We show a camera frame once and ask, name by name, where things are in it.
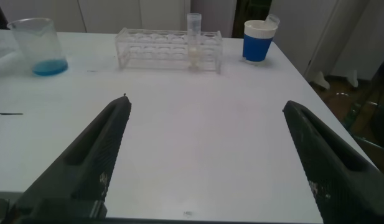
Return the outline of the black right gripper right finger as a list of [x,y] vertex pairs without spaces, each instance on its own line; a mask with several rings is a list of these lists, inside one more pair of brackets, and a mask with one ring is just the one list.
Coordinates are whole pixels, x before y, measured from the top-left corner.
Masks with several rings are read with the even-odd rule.
[[324,223],[384,223],[384,174],[305,106],[283,113]]

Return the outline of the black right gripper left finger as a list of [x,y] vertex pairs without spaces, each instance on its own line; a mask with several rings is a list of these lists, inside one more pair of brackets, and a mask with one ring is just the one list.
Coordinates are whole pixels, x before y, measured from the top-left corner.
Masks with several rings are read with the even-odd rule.
[[130,112],[127,96],[110,102],[21,194],[3,223],[105,216],[105,197]]

